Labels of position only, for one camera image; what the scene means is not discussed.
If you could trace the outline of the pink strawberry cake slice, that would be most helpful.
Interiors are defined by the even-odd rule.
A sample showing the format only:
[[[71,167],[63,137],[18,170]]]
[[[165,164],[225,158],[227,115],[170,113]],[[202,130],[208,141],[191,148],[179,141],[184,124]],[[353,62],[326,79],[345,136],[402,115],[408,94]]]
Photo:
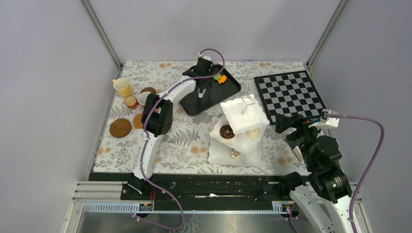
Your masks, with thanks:
[[[235,149],[230,149],[230,150],[229,150],[229,157],[230,157],[231,159],[234,159],[234,158],[236,158],[236,157],[238,157],[238,156],[240,156],[240,155],[242,155],[242,153],[240,153],[239,151],[237,151],[237,150],[235,150]]]

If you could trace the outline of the chocolate sprinkle donut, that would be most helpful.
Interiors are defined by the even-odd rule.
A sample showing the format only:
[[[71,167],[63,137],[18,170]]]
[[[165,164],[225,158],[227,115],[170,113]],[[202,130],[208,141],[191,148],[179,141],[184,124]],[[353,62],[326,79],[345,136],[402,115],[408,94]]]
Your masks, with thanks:
[[[220,127],[219,135],[222,139],[232,139],[235,137],[233,129],[229,124],[225,124]]]

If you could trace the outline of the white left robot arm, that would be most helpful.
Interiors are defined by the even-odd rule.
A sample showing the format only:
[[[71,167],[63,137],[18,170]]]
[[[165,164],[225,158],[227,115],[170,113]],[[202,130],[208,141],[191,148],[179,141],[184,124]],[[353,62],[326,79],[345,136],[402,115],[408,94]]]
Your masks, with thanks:
[[[163,136],[172,127],[173,104],[194,92],[197,82],[210,74],[212,65],[210,56],[199,55],[197,64],[185,71],[169,89],[160,94],[148,95],[141,117],[143,143],[133,170],[135,177],[145,180],[152,176],[156,151]]]

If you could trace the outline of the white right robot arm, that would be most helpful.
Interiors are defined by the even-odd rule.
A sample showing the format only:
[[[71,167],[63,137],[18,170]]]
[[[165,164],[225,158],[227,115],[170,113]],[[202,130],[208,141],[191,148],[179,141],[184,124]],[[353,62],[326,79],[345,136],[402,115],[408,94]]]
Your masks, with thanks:
[[[350,182],[338,166],[342,154],[335,138],[319,135],[322,130],[338,127],[339,119],[331,115],[330,110],[324,110],[320,119],[304,118],[299,114],[275,114],[276,133],[288,128],[295,129],[286,139],[298,149],[309,172],[310,187],[317,193],[328,213],[315,202],[309,186],[297,172],[281,177],[276,192],[285,200],[292,199],[316,230],[322,233],[352,233],[359,223],[353,217],[353,206],[350,204]]]

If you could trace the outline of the cream round mousse cake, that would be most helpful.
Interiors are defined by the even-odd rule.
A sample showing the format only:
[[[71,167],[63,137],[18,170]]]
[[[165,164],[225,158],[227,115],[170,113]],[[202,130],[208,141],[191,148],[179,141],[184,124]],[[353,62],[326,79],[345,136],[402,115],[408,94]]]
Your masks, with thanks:
[[[255,128],[255,129],[248,130],[248,131],[246,132],[246,135],[247,135],[250,139],[260,138],[260,136],[261,136],[260,128]]]

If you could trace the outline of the white three-tier dessert stand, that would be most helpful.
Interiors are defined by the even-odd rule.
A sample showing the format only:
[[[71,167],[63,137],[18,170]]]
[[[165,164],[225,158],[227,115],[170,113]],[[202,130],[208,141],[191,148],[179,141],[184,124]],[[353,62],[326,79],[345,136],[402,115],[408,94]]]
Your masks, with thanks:
[[[220,103],[220,106],[223,111],[222,116],[212,118],[208,162],[231,166],[260,166],[261,140],[269,125],[269,120],[255,95],[250,94],[228,100]],[[222,139],[220,137],[219,129],[225,124],[229,124],[233,129],[234,138]],[[250,139],[246,132],[255,128],[260,128],[261,136],[257,139]],[[235,149],[242,155],[231,159],[229,157],[230,149]]]

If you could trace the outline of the silver serving tongs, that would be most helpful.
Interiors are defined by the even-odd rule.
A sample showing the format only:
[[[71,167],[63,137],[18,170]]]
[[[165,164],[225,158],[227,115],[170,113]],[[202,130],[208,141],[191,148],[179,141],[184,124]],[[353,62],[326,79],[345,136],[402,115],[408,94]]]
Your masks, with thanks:
[[[206,93],[207,89],[206,88],[198,88],[198,98],[203,98],[204,94]]]

